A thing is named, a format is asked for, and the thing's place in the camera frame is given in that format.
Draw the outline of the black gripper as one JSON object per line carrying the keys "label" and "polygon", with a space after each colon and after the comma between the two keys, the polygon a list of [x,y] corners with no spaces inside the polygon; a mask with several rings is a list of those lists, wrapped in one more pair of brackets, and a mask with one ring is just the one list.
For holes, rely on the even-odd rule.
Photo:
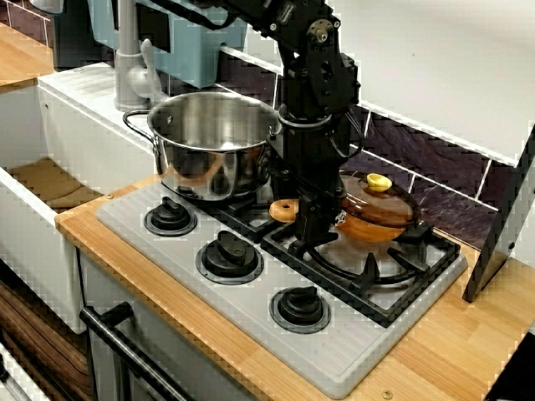
{"label": "black gripper", "polygon": [[329,243],[331,226],[342,212],[345,192],[339,168],[349,158],[351,124],[335,119],[320,129],[284,127],[267,138],[273,199],[298,199],[296,238]]}

